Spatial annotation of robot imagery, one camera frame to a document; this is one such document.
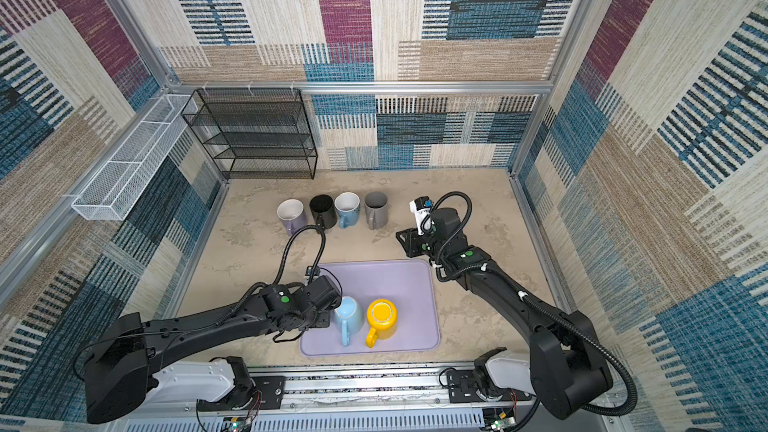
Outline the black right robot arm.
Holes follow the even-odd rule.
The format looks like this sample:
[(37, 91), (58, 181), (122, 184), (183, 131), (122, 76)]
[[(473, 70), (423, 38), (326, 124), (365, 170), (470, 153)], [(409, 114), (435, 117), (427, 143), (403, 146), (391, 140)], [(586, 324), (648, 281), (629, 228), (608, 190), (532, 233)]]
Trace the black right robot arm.
[(434, 212), (423, 233), (395, 233), (409, 258), (426, 256), (441, 282), (455, 281), (490, 304), (523, 336), (529, 347), (533, 394), (555, 417), (578, 410), (616, 416), (621, 407), (594, 405), (613, 387), (609, 365), (616, 362), (600, 344), (590, 319), (551, 306), (507, 275), (485, 250), (454, 231), (461, 224), (453, 208)]

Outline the teal blue patterned mug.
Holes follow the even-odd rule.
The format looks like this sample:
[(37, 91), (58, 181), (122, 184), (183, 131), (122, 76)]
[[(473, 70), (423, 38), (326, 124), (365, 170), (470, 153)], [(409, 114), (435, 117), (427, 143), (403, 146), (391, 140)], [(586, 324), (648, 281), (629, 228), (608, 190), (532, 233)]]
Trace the teal blue patterned mug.
[(343, 192), (339, 194), (334, 205), (338, 216), (338, 225), (341, 229), (355, 226), (359, 220), (360, 198), (354, 192)]

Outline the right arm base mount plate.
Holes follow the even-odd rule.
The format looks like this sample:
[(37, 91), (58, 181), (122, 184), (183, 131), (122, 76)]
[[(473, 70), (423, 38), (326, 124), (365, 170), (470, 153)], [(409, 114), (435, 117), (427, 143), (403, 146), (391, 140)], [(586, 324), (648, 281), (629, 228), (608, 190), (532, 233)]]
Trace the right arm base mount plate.
[(448, 367), (439, 373), (438, 382), (447, 389), (451, 403), (496, 403), (533, 399), (533, 395), (528, 392), (494, 385), (489, 375), (478, 370)]

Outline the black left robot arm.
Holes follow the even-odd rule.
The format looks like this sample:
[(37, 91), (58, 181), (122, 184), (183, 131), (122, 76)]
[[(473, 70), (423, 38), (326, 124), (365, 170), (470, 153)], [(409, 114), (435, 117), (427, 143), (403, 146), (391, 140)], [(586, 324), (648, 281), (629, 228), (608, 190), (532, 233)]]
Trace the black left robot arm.
[(233, 304), (184, 317), (124, 315), (84, 348), (87, 421), (111, 422), (150, 399), (195, 400), (207, 410), (247, 408), (257, 387), (243, 359), (195, 365), (187, 357), (243, 338), (326, 327), (341, 302), (340, 287), (320, 276), (306, 285), (256, 283)]

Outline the grey mug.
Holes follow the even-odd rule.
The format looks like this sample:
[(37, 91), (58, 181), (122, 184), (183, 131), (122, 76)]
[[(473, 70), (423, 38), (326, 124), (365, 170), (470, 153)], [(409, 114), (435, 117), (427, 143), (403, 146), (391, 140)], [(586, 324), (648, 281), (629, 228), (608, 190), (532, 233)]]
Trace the grey mug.
[(388, 198), (380, 191), (370, 192), (364, 199), (365, 218), (369, 229), (377, 230), (388, 223)]

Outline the black mug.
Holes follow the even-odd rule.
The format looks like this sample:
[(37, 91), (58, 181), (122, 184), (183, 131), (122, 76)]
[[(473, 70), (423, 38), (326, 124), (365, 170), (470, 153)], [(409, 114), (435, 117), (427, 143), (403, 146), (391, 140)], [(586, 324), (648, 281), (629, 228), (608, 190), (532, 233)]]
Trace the black mug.
[(317, 226), (328, 230), (337, 223), (334, 199), (327, 194), (313, 197), (309, 202), (310, 212)]

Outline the lavender purple mug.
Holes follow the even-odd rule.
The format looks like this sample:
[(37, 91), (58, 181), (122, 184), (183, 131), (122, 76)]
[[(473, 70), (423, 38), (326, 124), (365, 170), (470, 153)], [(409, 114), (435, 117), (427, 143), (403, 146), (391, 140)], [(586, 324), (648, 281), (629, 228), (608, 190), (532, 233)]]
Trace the lavender purple mug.
[(276, 213), (289, 236), (308, 224), (303, 202), (298, 199), (284, 200), (277, 207)]

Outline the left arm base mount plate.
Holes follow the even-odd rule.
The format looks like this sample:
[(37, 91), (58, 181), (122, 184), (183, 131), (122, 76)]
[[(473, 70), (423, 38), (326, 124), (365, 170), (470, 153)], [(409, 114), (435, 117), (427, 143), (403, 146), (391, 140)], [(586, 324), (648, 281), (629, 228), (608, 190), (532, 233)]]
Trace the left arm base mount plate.
[(285, 391), (285, 376), (251, 377), (244, 387), (236, 386), (218, 402), (197, 401), (199, 412), (232, 411), (239, 414), (256, 410), (277, 410), (281, 407)]

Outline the light blue mug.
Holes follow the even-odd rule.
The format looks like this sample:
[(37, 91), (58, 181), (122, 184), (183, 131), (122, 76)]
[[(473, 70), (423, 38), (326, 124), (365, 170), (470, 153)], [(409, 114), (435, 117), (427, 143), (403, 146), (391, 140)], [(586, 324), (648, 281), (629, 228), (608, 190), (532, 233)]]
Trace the light blue mug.
[(342, 346), (348, 347), (352, 337), (364, 325), (362, 307), (355, 298), (343, 296), (340, 305), (333, 311), (332, 322), (340, 332)]

